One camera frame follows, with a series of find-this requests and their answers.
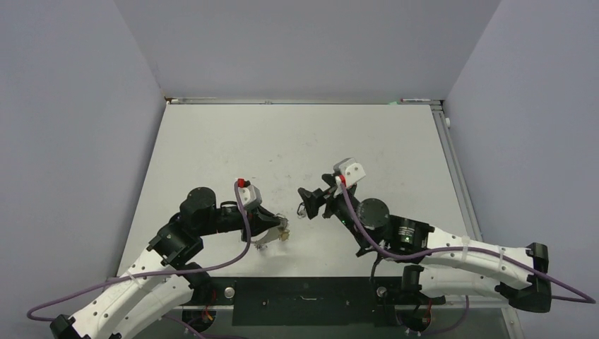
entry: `white tabletop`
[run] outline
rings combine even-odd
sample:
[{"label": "white tabletop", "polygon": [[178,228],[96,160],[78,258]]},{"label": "white tabletop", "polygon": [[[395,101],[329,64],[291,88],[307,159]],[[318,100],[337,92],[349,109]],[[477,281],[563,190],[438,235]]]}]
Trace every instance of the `white tabletop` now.
[{"label": "white tabletop", "polygon": [[[144,181],[119,274],[178,211],[195,187],[235,199],[233,182],[256,185],[263,206],[290,221],[290,238],[252,247],[212,276],[368,276],[375,254],[359,249],[336,219],[298,219],[298,187],[325,188],[323,173],[354,157],[367,176],[356,198],[376,197],[392,214],[466,234],[441,142],[427,105],[168,105]],[[203,238],[203,267],[235,257],[240,232]],[[377,275],[400,275],[383,262]]]}]

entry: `metal frame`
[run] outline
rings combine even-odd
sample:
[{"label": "metal frame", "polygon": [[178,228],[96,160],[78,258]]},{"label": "metal frame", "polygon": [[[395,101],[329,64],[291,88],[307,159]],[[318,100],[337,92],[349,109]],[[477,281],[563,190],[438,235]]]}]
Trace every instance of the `metal frame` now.
[{"label": "metal frame", "polygon": [[[261,100],[261,99],[220,99],[216,97],[191,97],[191,98],[166,98],[168,105],[389,105],[387,102],[368,102],[364,100]],[[462,218],[468,236],[482,241],[482,233],[480,231],[478,221],[470,194],[468,193],[468,187],[466,186],[464,176],[462,174],[456,151],[453,148],[451,137],[449,135],[449,127],[447,126],[447,120],[445,113],[443,112],[441,100],[431,100],[429,102],[406,102],[402,103],[397,101],[397,105],[429,105],[431,107],[433,120],[439,134],[439,140],[441,141],[441,147],[445,154],[445,160],[451,175],[451,181],[456,192],[460,211],[462,212]],[[501,311],[506,324],[510,339],[524,339],[524,334],[518,314],[516,310],[508,306],[506,302],[494,301],[482,298],[471,298],[470,308],[485,308],[493,307],[496,308],[501,306]],[[447,299],[448,308],[463,307],[465,302],[463,298],[456,297]],[[178,309],[195,309],[195,307],[177,307]]]},{"label": "metal frame", "polygon": [[[476,214],[470,199],[470,194],[468,193],[468,187],[466,186],[466,182],[460,168],[460,163],[456,156],[456,151],[453,148],[453,143],[451,142],[445,113],[442,109],[432,109],[432,115],[434,123],[437,125],[439,139],[441,140],[441,146],[443,147],[443,152],[445,153],[445,159],[447,161],[447,166],[449,167],[451,181],[453,182],[453,187],[458,197],[458,203],[460,204],[460,210],[462,211],[462,216],[468,231],[468,235],[474,239],[482,241],[482,233],[478,226],[478,221],[476,220]],[[510,339],[524,339],[524,332],[522,331],[522,325],[520,324],[520,319],[518,318],[516,310],[508,305],[505,305],[505,307],[502,307],[502,314],[504,316]]]}]

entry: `metal bolt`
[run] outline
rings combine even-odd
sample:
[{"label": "metal bolt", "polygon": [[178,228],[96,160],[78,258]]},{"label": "metal bolt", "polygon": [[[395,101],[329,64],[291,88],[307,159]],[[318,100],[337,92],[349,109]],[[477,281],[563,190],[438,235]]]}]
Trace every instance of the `metal bolt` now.
[{"label": "metal bolt", "polygon": [[231,299],[235,296],[235,289],[233,287],[225,288],[225,298]]},{"label": "metal bolt", "polygon": [[384,297],[385,294],[387,294],[387,288],[384,286],[381,286],[379,288],[376,289],[376,295],[378,295],[380,298]]}]

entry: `gray wall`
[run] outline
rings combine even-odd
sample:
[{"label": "gray wall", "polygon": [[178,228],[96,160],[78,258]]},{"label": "gray wall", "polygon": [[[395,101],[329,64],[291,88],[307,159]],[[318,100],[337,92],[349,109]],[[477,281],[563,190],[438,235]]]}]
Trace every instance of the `gray wall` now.
[{"label": "gray wall", "polygon": [[[551,274],[595,298],[598,93],[599,2],[503,0],[445,104],[485,240],[547,244]],[[597,305],[520,318],[528,339],[599,333]]]},{"label": "gray wall", "polygon": [[499,0],[115,0],[173,97],[445,98]]},{"label": "gray wall", "polygon": [[2,1],[0,46],[0,336],[51,338],[25,312],[116,272],[164,100],[111,0]]}]

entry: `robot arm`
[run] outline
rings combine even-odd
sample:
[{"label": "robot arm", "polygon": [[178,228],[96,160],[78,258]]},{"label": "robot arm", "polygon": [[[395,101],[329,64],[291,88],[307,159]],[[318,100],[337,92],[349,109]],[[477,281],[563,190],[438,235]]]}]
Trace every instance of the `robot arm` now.
[{"label": "robot arm", "polygon": [[[251,235],[276,227],[284,230],[287,220],[261,207],[259,190],[240,179],[238,192],[249,217]],[[187,263],[203,249],[202,236],[242,230],[242,241],[250,242],[242,214],[233,202],[216,207],[214,192],[194,189],[180,206],[180,212],[160,228],[149,245],[120,278],[126,281],[109,286],[98,298],[72,316],[55,318],[50,328],[57,339],[131,338],[173,307],[188,302],[194,292],[208,290],[206,272],[175,275],[164,282],[167,271],[196,270]],[[156,275],[136,278],[139,273]]]},{"label": "robot arm", "polygon": [[[387,252],[402,258],[387,260],[416,264],[404,269],[405,284],[402,285],[407,286],[405,292],[419,292],[427,297],[448,294],[484,295],[508,299],[511,306],[525,311],[549,311],[550,283],[503,259],[504,256],[509,257],[521,266],[546,273],[549,261],[545,245],[533,243],[521,248],[491,245],[445,232],[425,222],[392,215],[387,205],[379,199],[358,201],[354,197],[357,182],[365,177],[362,166],[354,159],[339,162],[333,170],[333,174],[322,176],[329,185],[325,191],[298,189],[304,205],[304,211],[300,214],[312,219],[318,215],[319,208],[325,205],[323,217],[336,216],[358,243],[360,249],[356,256],[362,256],[374,251],[374,247],[354,223],[357,218],[374,243],[382,244],[381,247]],[[340,194],[342,184],[348,188],[352,210],[345,197]],[[469,251],[468,248],[484,249],[489,253]],[[422,251],[434,253],[417,255]],[[446,266],[459,270],[429,266]]]}]

